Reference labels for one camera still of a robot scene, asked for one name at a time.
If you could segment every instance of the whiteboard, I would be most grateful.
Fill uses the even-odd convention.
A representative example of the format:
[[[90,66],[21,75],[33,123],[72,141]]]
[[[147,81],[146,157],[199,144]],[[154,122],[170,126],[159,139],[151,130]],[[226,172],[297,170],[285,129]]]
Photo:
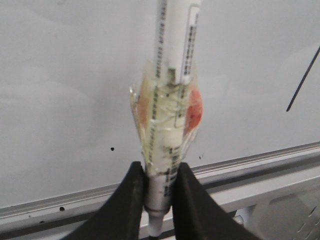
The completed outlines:
[[[121,181],[142,161],[129,85],[155,0],[0,0],[0,208]],[[320,1],[204,0],[192,166],[320,140]]]

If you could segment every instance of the marker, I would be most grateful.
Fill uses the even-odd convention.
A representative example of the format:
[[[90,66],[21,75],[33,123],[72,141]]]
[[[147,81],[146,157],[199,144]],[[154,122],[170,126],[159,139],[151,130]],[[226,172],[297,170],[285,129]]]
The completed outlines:
[[[171,207],[182,151],[193,140],[202,115],[192,67],[200,3],[158,0],[154,61],[145,68],[139,94],[130,89],[148,178],[144,208],[149,235],[155,238]]]

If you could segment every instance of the clear tape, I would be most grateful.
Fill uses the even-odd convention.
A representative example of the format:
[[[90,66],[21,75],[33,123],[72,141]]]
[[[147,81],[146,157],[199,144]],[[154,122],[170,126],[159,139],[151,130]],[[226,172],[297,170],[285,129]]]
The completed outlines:
[[[131,110],[148,176],[174,176],[194,140],[202,115],[195,67],[189,84],[173,85],[148,62],[139,91],[130,87]]]

